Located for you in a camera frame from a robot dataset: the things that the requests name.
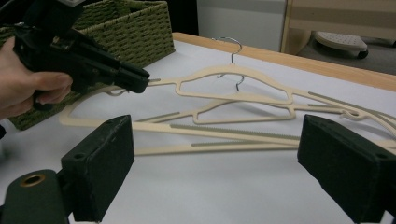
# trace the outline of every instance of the hand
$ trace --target hand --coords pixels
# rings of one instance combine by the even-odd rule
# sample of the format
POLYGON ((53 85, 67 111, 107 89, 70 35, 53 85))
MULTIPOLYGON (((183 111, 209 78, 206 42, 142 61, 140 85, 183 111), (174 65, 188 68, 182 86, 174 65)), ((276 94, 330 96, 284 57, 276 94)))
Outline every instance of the hand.
POLYGON ((14 53, 11 37, 0 50, 0 119, 18 116, 33 106, 33 93, 45 91, 36 100, 56 104, 70 92, 72 78, 60 72, 29 71, 14 53))

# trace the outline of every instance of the wicker basket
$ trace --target wicker basket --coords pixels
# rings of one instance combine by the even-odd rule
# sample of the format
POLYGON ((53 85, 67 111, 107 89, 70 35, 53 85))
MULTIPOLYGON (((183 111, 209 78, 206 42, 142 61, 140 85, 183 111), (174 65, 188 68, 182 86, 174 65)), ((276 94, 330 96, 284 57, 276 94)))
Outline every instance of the wicker basket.
MULTIPOLYGON (((75 29, 96 40, 120 60, 144 67, 175 51, 168 6, 164 1, 104 0, 85 6, 75 29)), ((12 29, 0 29, 1 44, 12 29)), ((103 84, 90 87, 94 91, 103 84)), ((71 92, 51 111, 30 110, 9 120, 19 130, 26 130, 74 103, 80 94, 71 92)))

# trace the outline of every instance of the white wall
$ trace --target white wall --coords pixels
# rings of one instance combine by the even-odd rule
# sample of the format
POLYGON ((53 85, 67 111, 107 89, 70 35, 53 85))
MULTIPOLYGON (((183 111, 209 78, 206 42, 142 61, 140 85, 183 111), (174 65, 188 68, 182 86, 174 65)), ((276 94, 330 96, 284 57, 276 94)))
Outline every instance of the white wall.
POLYGON ((280 51, 286 0, 197 0, 199 33, 280 51))

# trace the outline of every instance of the beige hanger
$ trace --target beige hanger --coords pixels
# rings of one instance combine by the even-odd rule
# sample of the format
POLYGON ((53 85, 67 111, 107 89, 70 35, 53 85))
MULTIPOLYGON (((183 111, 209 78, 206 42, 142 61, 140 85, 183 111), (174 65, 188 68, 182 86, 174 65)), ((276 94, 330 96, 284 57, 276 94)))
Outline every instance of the beige hanger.
POLYGON ((289 114, 285 116, 262 116, 257 118, 244 118, 244 119, 199 119, 199 115, 210 111, 216 107, 238 103, 239 101, 229 101, 229 100, 213 100, 209 104, 196 108, 189 111, 175 112, 166 115, 155 116, 152 118, 140 119, 139 122, 150 122, 150 123, 160 123, 173 119, 182 119, 186 117, 192 117, 192 121, 195 124, 221 124, 221 123, 247 123, 247 122, 263 122, 263 121, 277 121, 277 120, 288 120, 296 118, 296 110, 311 111, 311 112, 324 112, 324 113, 334 113, 342 114, 344 109, 340 109, 334 106, 328 105, 269 105, 282 109, 288 110, 289 114))
POLYGON ((200 98, 208 98, 208 99, 221 99, 221 100, 231 100, 231 101, 246 101, 246 102, 256 102, 263 104, 277 104, 277 105, 290 105, 293 102, 293 99, 291 97, 291 92, 289 92, 288 89, 282 86, 281 84, 277 83, 276 81, 274 81, 273 79, 269 78, 268 76, 264 75, 259 71, 238 66, 234 63, 231 63, 229 65, 207 67, 187 77, 152 79, 148 83, 148 86, 152 87, 152 86, 161 86, 161 85, 170 85, 170 84, 176 85, 175 92, 181 96, 200 97, 200 98), (288 99, 278 100, 265 95, 246 93, 241 91, 230 95, 218 95, 211 93, 189 92, 189 91, 181 90, 181 85, 185 82, 190 82, 200 78, 210 77, 214 75, 222 75, 222 74, 239 75, 239 76, 254 78, 277 90, 284 91, 288 99))
MULTIPOLYGON (((396 141, 380 140, 375 144, 396 155, 396 141)), ((178 146, 161 147, 141 147, 136 148, 136 156, 175 154, 175 153, 198 153, 198 152, 228 152, 228 151, 254 151, 254 150, 297 150, 298 144, 286 145, 277 143, 240 141, 240 142, 220 142, 220 143, 199 143, 178 146)))
MULTIPOLYGON (((75 101, 72 105, 67 106, 59 116, 59 121, 63 125, 78 126, 78 127, 98 127, 105 122, 101 119, 76 119, 71 118, 72 111, 83 101, 91 96, 105 92, 112 96, 117 96, 124 93, 121 88, 111 86, 101 90, 90 92, 79 100, 75 101)), ((143 132, 156 132, 156 133, 175 133, 187 134, 196 136, 206 136, 215 138, 224 138, 236 140, 239 142, 226 142, 226 143, 205 143, 205 144, 190 144, 170 147, 145 147, 137 148, 136 155, 154 155, 154 154, 167 154, 167 153, 188 153, 188 152, 209 152, 209 151, 235 151, 235 150, 270 150, 270 149, 297 149, 299 145, 298 136, 282 135, 275 133, 257 133, 241 130, 197 127, 189 125, 176 125, 176 124, 161 124, 161 123, 146 123, 146 122, 133 122, 133 129, 143 132)), ((396 153, 396 141, 386 140, 375 142, 379 146, 396 153)))
POLYGON ((190 97, 200 97, 200 98, 210 98, 210 99, 220 99, 227 101, 244 101, 244 102, 254 102, 268 105, 291 105, 293 103, 293 95, 298 95, 306 99, 321 102, 325 105, 331 105, 338 107, 342 110, 342 116, 351 120, 363 120, 363 119, 373 119, 388 131, 390 131, 396 138, 396 118, 390 115, 383 115, 378 111, 363 108, 358 105, 353 105, 350 103, 342 102, 331 97, 316 94, 310 91, 302 91, 288 86, 281 85, 280 83, 269 78, 264 73, 258 72, 256 70, 237 66, 235 64, 211 66, 202 69, 187 77, 176 77, 176 78, 165 78, 165 79, 154 79, 151 80, 149 86, 160 86, 160 85, 176 85, 175 91, 181 96, 190 97), (210 93, 200 93, 200 92, 188 92, 181 90, 181 84, 185 82, 194 81, 203 77, 218 75, 218 74, 234 74, 242 75, 246 77, 254 78, 263 84, 267 84, 277 90, 283 91, 287 94, 287 100, 277 100, 268 96, 259 95, 255 93, 243 93, 241 91, 231 94, 231 95, 216 95, 210 93))

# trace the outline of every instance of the hanger hook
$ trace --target hanger hook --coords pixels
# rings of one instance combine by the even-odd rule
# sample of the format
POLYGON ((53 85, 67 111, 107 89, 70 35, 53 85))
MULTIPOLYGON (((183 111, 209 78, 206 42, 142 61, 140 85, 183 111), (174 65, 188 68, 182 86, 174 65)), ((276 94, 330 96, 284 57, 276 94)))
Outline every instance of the hanger hook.
POLYGON ((212 38, 213 40, 219 40, 219 39, 229 39, 229 40, 232 40, 233 42, 235 42, 235 43, 237 43, 238 45, 239 45, 239 50, 237 50, 236 52, 234 52, 234 53, 232 53, 231 54, 231 63, 233 63, 233 56, 235 55, 235 54, 238 54, 239 52, 241 52, 241 50, 242 50, 242 44, 239 42, 239 41, 237 41, 236 39, 234 39, 234 38, 231 38, 231 37, 228 37, 228 36, 223 36, 223 37, 218 37, 218 38, 212 38))
MULTIPOLYGON (((239 45, 239 50, 237 50, 236 52, 234 52, 234 53, 231 54, 231 63, 233 63, 233 56, 234 56, 235 54, 238 54, 239 52, 241 52, 241 50, 242 50, 242 48, 243 48, 242 44, 241 44, 239 41, 237 41, 237 40, 234 39, 234 38, 228 37, 228 36, 218 37, 218 38, 212 38, 212 39, 213 39, 213 40, 218 40, 218 39, 229 39, 229 40, 232 40, 233 42, 235 42, 235 43, 237 43, 237 44, 239 45)), ((244 80, 245 80, 245 77, 244 77, 244 76, 241 76, 241 77, 242 77, 241 80, 239 80, 239 81, 236 83, 236 90, 237 90, 237 91, 239 91, 239 85, 240 85, 242 82, 244 82, 244 80)))

